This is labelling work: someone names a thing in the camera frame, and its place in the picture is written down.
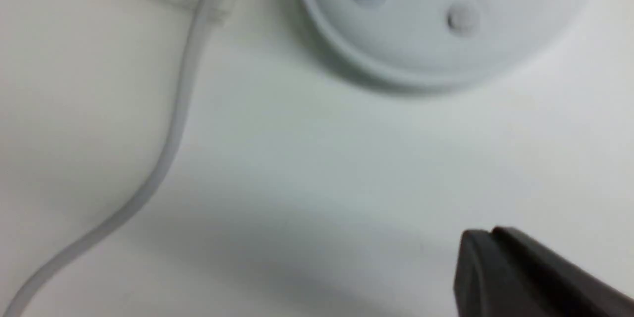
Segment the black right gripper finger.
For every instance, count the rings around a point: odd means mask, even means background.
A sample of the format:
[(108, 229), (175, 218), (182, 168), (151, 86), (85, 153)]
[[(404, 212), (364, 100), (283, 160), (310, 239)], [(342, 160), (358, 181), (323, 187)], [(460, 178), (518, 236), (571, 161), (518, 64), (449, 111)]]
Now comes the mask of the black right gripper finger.
[(465, 230), (453, 292), (460, 317), (631, 317), (633, 299), (513, 227)]

